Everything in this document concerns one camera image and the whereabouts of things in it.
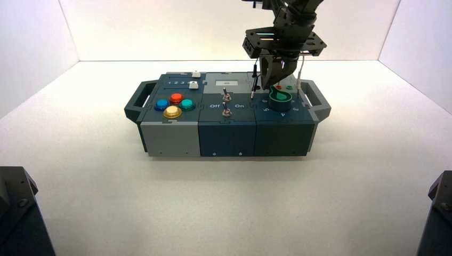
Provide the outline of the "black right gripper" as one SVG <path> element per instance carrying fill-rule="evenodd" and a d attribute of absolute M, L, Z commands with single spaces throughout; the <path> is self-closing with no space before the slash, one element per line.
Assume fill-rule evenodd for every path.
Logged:
<path fill-rule="evenodd" d="M 327 44 L 313 31 L 315 18 L 278 17 L 272 27 L 245 31 L 243 48 L 251 59 L 274 55 L 318 56 Z M 261 88 L 269 89 L 297 69 L 298 58 L 260 57 Z"/>

